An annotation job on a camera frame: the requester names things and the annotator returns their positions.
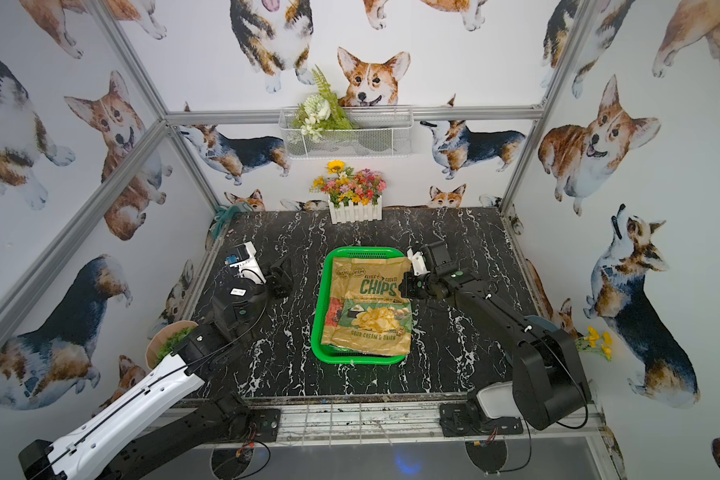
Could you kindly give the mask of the tan sour cream chips bag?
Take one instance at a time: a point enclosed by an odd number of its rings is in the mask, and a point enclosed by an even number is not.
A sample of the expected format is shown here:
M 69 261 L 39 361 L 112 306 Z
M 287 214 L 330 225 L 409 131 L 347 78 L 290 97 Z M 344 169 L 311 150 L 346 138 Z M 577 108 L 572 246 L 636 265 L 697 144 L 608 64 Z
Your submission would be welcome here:
M 413 312 L 399 284 L 410 269 L 405 257 L 334 258 L 320 343 L 376 357 L 409 354 Z

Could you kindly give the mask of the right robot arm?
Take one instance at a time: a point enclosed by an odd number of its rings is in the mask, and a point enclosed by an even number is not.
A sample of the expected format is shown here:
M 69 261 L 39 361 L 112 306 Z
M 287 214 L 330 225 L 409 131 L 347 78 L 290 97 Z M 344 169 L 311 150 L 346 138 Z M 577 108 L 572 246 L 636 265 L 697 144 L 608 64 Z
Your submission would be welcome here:
M 459 267 L 443 241 L 408 250 L 411 269 L 400 292 L 408 299 L 446 302 L 495 340 L 511 366 L 511 379 L 482 387 L 467 401 L 482 422 L 519 419 L 543 430 L 592 400 L 574 339 L 538 316 L 523 316 L 489 282 Z

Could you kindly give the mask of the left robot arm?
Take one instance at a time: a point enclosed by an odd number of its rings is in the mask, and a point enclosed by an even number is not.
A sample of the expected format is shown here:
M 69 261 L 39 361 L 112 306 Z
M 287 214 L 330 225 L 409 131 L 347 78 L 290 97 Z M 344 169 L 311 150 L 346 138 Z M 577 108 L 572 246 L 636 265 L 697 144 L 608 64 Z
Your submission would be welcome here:
M 140 479 L 207 441 L 256 440 L 263 421 L 235 392 L 146 430 L 237 360 L 254 342 L 269 302 L 293 291 L 286 257 L 261 273 L 241 264 L 233 269 L 237 275 L 215 301 L 213 321 L 191 330 L 152 372 L 87 423 L 53 442 L 26 446 L 18 455 L 25 478 Z

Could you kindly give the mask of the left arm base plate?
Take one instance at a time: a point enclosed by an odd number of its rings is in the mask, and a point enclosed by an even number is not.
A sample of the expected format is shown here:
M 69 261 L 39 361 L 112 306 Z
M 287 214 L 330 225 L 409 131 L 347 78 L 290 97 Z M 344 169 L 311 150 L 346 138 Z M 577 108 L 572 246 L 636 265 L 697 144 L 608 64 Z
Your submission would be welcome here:
M 202 445 L 242 444 L 253 440 L 266 444 L 274 443 L 278 438 L 281 422 L 281 409 L 254 408 L 244 420 L 238 416 L 230 424 L 204 440 Z

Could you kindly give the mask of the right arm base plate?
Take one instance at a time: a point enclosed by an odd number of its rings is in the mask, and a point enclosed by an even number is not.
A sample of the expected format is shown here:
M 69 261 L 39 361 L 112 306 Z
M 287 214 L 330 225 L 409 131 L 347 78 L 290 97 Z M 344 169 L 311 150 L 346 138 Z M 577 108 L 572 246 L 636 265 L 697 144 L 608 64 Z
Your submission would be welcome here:
M 525 432 L 520 418 L 486 417 L 476 403 L 442 403 L 438 407 L 439 425 L 446 438 L 522 435 Z

